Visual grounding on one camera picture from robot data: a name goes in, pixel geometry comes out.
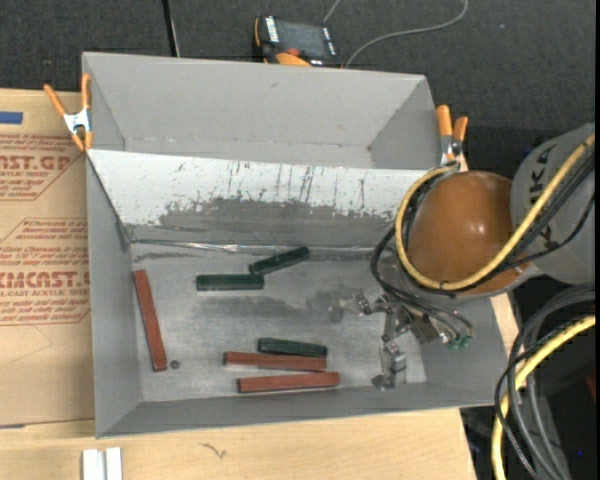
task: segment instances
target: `black pole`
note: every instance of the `black pole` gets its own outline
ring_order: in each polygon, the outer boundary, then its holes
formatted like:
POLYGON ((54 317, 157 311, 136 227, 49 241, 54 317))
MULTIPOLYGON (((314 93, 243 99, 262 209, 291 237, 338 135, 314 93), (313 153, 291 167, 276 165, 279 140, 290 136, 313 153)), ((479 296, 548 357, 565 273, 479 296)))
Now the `black pole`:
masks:
POLYGON ((162 0, 162 11, 164 13, 164 22, 167 26, 167 35, 169 36, 169 48, 172 57, 180 57, 180 48, 176 39, 176 31, 171 19, 171 10, 169 8, 169 0, 162 0))

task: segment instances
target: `orange sphere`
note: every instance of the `orange sphere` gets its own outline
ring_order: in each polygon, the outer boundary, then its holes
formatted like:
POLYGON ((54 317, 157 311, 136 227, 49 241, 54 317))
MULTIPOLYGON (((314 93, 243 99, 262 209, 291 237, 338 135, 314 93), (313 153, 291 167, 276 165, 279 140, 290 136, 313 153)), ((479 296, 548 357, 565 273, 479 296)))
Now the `orange sphere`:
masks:
MULTIPOLYGON (((513 233, 509 212, 511 180, 483 171, 465 171, 438 182, 416 209, 407 255, 424 276, 455 282, 475 274, 513 233)), ((502 290, 524 266, 507 270, 461 294, 502 290)))

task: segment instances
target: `cardboard box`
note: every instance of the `cardboard box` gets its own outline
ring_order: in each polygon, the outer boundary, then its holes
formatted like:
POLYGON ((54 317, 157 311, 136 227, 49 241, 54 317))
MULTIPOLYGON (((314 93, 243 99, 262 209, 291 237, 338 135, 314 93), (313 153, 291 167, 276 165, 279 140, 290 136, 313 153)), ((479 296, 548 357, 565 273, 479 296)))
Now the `cardboard box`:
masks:
POLYGON ((406 382, 387 391, 371 384, 382 315, 329 317, 340 298, 380 294, 371 250, 440 161, 425 77, 93 53, 83 67, 97 435, 492 403, 506 353, 488 299, 459 308, 476 327, 465 350, 403 336, 406 382), (196 290, 199 274, 246 273, 300 245, 310 260, 261 291, 196 290), (151 367, 138 269, 177 368, 151 367), (265 336, 326 345, 340 386, 238 395, 254 372, 222 354, 265 336))
POLYGON ((43 91, 0 111, 22 114, 0 124, 0 426, 91 418, 85 156, 43 91))

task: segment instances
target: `wooden table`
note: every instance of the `wooden table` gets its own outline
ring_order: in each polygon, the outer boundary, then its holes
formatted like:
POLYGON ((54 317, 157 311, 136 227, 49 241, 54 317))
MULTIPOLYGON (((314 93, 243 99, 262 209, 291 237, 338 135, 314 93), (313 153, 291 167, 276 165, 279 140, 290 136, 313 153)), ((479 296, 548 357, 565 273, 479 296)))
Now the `wooden table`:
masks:
MULTIPOLYGON (((510 344, 508 297, 494 308, 510 344)), ((108 447, 127 480, 476 478, 460 412, 443 409, 102 440, 92 420, 0 429, 0 480, 78 479, 82 450, 108 447)))

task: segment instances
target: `black device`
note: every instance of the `black device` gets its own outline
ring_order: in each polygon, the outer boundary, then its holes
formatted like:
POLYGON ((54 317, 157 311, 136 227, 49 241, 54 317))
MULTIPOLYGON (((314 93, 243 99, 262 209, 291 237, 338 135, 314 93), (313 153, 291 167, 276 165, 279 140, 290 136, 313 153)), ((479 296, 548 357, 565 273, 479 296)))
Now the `black device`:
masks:
POLYGON ((294 23, 275 16, 255 21, 256 55, 269 64, 342 67, 326 25, 294 23))

